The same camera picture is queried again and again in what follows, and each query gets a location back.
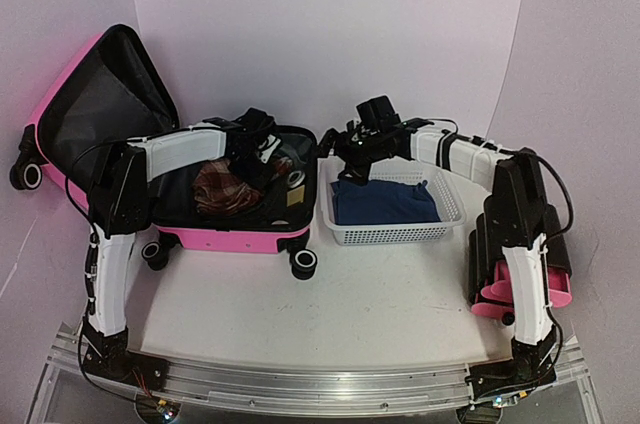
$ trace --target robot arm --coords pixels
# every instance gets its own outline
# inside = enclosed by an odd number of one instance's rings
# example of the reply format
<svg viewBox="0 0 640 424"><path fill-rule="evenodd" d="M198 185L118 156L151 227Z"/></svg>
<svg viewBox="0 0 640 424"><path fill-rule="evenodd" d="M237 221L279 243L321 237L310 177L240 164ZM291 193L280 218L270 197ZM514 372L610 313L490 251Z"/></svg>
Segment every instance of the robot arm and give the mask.
<svg viewBox="0 0 640 424"><path fill-rule="evenodd" d="M247 115L250 122L241 121ZM144 369L152 367L150 360L155 370L163 368L164 361L126 349L126 277L135 234L151 224L149 184L165 173L223 156L240 172L249 171L254 177L268 173L265 163L280 143L270 134L273 118L255 110L243 118L212 119L101 149L87 194L92 233L85 262L89 303L83 334L96 357L90 359L92 374L126 381L134 367L144 375ZM144 377L151 387L160 387L153 385L158 382L155 370Z"/></svg>
<svg viewBox="0 0 640 424"><path fill-rule="evenodd" d="M374 162L399 156L446 169L491 193L478 225L483 227L487 247L498 249L507 262L515 337L511 361L471 368L475 399L500 395L505 384L517 393L553 382L553 369L547 372L546 366L555 344L555 329L547 310L542 248L552 231L546 225L550 206L535 153L528 149L505 151L481 138L439 127L435 120L401 121L386 96L360 104L358 114L360 123L350 122L341 133L328 131L320 144L324 156L333 149L345 161L340 178L365 184ZM537 382L541 369L544 379Z"/></svg>

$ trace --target white table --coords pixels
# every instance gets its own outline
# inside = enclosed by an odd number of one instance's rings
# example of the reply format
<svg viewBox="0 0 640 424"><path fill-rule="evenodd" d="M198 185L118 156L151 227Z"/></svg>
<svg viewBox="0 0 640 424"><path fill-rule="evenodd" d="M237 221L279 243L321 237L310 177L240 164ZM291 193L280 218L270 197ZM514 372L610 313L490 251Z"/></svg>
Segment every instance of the white table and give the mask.
<svg viewBox="0 0 640 424"><path fill-rule="evenodd" d="M174 250L143 267L128 306L131 347L270 368L385 369L510 356L511 330L471 314L467 236L486 192L452 176L465 225L428 244L343 247L319 209L309 248L315 276L288 256Z"/></svg>

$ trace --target laundry basket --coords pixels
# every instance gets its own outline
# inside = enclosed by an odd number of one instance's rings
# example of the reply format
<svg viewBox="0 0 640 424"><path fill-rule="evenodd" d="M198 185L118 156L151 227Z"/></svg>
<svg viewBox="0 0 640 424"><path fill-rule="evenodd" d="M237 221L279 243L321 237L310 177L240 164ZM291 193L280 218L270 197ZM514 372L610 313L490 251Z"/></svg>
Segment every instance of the laundry basket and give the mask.
<svg viewBox="0 0 640 424"><path fill-rule="evenodd" d="M415 185L427 181L442 222L419 224L388 224L339 226L335 223L331 183L338 179L344 162L338 158L325 159L320 165L320 210L325 225L342 246L435 241L466 219L464 206L449 176L441 169L400 158L375 163L369 179L395 181Z"/></svg>

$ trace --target open suitcase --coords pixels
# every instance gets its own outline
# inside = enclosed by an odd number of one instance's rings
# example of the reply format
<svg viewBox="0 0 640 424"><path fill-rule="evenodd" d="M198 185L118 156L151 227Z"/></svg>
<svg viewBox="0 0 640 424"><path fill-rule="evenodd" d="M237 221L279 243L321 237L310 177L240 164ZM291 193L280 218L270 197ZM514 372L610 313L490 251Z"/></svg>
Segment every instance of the open suitcase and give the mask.
<svg viewBox="0 0 640 424"><path fill-rule="evenodd" d="M210 122L237 126L218 118ZM99 153L76 162L83 151L107 140L157 136L179 128L174 103L139 37L133 29L116 25L87 43L31 115L11 168L11 183L19 190L36 189L44 174L64 188L68 178L71 196L86 209ZM227 218L206 217L196 211L191 188L202 163L163 174L149 184L151 223L160 236L143 249L150 267L163 268L169 250L180 243L212 251L287 250L296 277L313 275L317 259L306 245L316 198L316 139L311 131L293 126L275 125L273 133L297 154L295 170L304 177L298 203L287 202L291 183L281 176L253 208Z"/></svg>

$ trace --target metal base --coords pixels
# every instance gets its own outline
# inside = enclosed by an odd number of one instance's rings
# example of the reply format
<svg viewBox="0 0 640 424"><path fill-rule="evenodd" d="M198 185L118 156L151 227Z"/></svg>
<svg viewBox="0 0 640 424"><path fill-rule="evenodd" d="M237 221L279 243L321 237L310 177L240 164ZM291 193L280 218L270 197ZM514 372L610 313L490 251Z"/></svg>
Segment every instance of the metal base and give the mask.
<svg viewBox="0 0 640 424"><path fill-rule="evenodd" d="M164 390L169 369L169 362L166 359L128 352L127 366L129 369L135 369L138 375L144 378L144 383L150 391ZM127 372L124 377L121 375L114 376L111 368L91 346L89 346L85 354L83 368L87 374L139 387L133 371Z"/></svg>
<svg viewBox="0 0 640 424"><path fill-rule="evenodd" d="M50 421L45 416L48 416L56 373L79 372L76 352L77 336L68 328L61 329L27 422ZM182 412L187 411L187 407L192 410L197 407L308 416L316 420L318 417L381 417L454 412L468 406L471 398L471 387L465 383L468 376L465 364L402 370L323 371L265 369L170 358L169 371L161 396L181 402ZM589 371L575 339L566 343L555 371L557 380L553 386L572 382L580 386L586 416L581 422L603 422ZM105 379L99 379L98 383L123 395L136 395L137 386Z"/></svg>
<svg viewBox="0 0 640 424"><path fill-rule="evenodd" d="M467 382L473 386L476 402L554 383L556 373L551 369L550 351L555 339L555 329L536 346L528 346L513 339L513 359L471 366Z"/></svg>

